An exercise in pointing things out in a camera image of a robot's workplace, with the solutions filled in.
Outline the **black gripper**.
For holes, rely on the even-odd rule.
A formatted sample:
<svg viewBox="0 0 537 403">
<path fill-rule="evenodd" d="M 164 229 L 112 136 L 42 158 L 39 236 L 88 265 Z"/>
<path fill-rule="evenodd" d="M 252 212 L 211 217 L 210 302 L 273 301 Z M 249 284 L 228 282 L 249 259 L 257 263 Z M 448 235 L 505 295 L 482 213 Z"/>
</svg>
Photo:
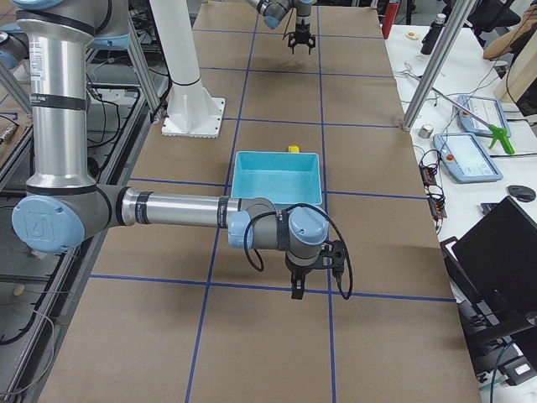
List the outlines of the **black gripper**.
<svg viewBox="0 0 537 403">
<path fill-rule="evenodd" d="M 323 270 L 319 254 L 309 258 L 301 258 L 290 251 L 285 253 L 285 264 L 291 273 L 291 298 L 302 299 L 305 292 L 305 276 L 312 270 Z"/>
<path fill-rule="evenodd" d="M 295 52 L 296 44 L 306 44 L 309 53 L 316 47 L 316 37 L 310 35 L 310 20 L 307 18 L 298 18 L 294 35 L 288 37 L 288 47 L 292 54 Z"/>
</svg>

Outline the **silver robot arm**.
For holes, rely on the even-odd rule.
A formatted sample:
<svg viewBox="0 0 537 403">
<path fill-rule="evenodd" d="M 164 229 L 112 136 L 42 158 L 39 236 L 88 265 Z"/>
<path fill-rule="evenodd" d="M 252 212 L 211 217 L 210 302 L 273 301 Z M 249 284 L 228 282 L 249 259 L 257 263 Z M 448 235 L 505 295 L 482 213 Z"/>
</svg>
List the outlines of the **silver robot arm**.
<svg viewBox="0 0 537 403">
<path fill-rule="evenodd" d="M 279 27 L 287 15 L 295 12 L 295 30 L 285 29 L 284 39 L 288 40 L 291 53 L 295 52 L 296 45 L 308 47 L 308 54 L 316 47 L 316 36 L 311 32 L 311 11 L 315 1 L 311 0 L 247 0 L 247 4 L 253 7 L 263 18 L 265 25 L 270 29 Z"/>
<path fill-rule="evenodd" d="M 222 228 L 257 271 L 264 269 L 262 251 L 283 251 L 295 299 L 311 271 L 340 277 L 347 269 L 338 261 L 344 243 L 328 240 L 334 225 L 319 207 L 278 209 L 262 197 L 165 195 L 98 184 L 87 169 L 86 49 L 99 39 L 128 45 L 128 4 L 19 1 L 17 21 L 29 40 L 35 171 L 12 225 L 30 248 L 63 253 L 104 230 L 134 224 Z"/>
</svg>

